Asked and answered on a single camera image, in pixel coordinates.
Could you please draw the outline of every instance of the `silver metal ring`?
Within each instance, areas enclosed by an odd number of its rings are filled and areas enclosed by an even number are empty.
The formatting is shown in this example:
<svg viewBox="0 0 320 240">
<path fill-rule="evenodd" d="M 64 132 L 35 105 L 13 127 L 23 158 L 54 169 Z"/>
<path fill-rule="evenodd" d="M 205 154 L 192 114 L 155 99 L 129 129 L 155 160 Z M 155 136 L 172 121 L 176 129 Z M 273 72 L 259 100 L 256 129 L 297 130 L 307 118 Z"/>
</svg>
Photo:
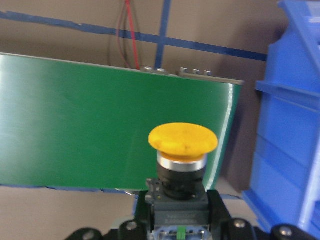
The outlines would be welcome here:
<svg viewBox="0 0 320 240">
<path fill-rule="evenodd" d="M 195 172 L 203 169 L 207 164 L 207 155 L 205 154 L 202 159 L 191 162 L 184 161 L 174 161 L 167 159 L 161 155 L 161 153 L 157 152 L 157 161 L 165 169 L 181 172 L 181 173 L 189 173 Z"/>
</svg>

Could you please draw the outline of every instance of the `green terminal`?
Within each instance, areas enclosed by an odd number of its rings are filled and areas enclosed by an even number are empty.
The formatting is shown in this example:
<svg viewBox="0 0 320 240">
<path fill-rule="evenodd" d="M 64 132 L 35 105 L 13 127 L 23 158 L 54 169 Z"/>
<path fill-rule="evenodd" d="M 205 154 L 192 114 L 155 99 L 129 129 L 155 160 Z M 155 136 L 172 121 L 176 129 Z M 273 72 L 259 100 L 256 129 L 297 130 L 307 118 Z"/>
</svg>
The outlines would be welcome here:
<svg viewBox="0 0 320 240">
<path fill-rule="evenodd" d="M 187 227 L 186 226 L 178 226 L 178 231 L 176 233 L 176 240 L 186 240 L 186 232 Z"/>
</svg>

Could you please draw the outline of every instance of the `floor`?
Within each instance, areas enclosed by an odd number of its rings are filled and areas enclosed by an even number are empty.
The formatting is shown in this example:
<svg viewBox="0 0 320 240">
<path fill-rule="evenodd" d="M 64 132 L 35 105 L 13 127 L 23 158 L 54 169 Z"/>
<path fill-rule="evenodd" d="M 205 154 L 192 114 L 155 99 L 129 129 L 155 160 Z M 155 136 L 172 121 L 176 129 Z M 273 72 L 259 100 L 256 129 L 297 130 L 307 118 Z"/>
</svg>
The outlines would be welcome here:
<svg viewBox="0 0 320 240">
<path fill-rule="evenodd" d="M 241 196 L 220 178 L 222 195 Z M 0 238 L 63 240 L 73 231 L 92 227 L 106 234 L 118 222 L 130 218 L 134 197 L 122 193 L 77 192 L 47 188 L 0 186 Z M 233 217 L 255 224 L 255 215 L 243 200 L 227 197 L 224 202 Z"/>
</svg>

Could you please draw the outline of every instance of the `yellow mushroom button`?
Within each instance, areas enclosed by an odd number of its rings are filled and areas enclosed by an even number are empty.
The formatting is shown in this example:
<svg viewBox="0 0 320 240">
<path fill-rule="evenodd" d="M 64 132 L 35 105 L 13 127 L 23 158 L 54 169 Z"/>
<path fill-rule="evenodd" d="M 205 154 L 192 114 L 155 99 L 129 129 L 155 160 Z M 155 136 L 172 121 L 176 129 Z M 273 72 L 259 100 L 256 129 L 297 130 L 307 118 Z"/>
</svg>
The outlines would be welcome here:
<svg viewBox="0 0 320 240">
<path fill-rule="evenodd" d="M 218 138 L 213 131 L 185 122 L 157 126 L 150 132 L 148 141 L 154 149 L 176 161 L 199 158 L 218 146 Z"/>
</svg>

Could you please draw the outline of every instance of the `cable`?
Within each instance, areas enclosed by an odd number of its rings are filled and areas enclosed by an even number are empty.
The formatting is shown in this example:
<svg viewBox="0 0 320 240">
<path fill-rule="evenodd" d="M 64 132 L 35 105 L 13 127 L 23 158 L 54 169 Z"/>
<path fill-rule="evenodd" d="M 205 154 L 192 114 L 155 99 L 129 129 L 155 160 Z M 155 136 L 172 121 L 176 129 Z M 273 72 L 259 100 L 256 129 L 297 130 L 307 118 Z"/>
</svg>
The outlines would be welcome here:
<svg viewBox="0 0 320 240">
<path fill-rule="evenodd" d="M 126 10 L 125 8 L 126 8 L 126 3 L 123 3 L 123 7 L 121 9 L 121 14 L 119 16 L 118 23 L 117 23 L 117 26 L 116 26 L 115 37 L 116 37 L 117 47 L 118 47 L 118 50 L 119 50 L 120 55 L 122 57 L 122 60 L 124 61 L 125 66 L 127 68 L 131 69 L 132 67 L 127 62 L 126 57 L 125 57 L 125 55 L 124 55 L 124 53 L 122 51 L 121 44 L 120 44 L 120 26 L 121 26 L 121 23 L 122 23 L 122 20 L 123 20 L 123 17 L 124 17 L 124 12 Z"/>
<path fill-rule="evenodd" d="M 130 32 L 131 32 L 131 38 L 132 38 L 132 46 L 133 46 L 135 68 L 137 70 L 139 70 L 140 66 L 139 66 L 138 51 L 137 51 L 137 46 L 136 46 L 136 36 L 135 36 L 134 21 L 133 21 L 133 18 L 132 18 L 131 7 L 130 7 L 130 0 L 125 0 L 125 5 L 126 5 L 126 11 L 128 13 L 129 23 L 130 23 Z"/>
</svg>

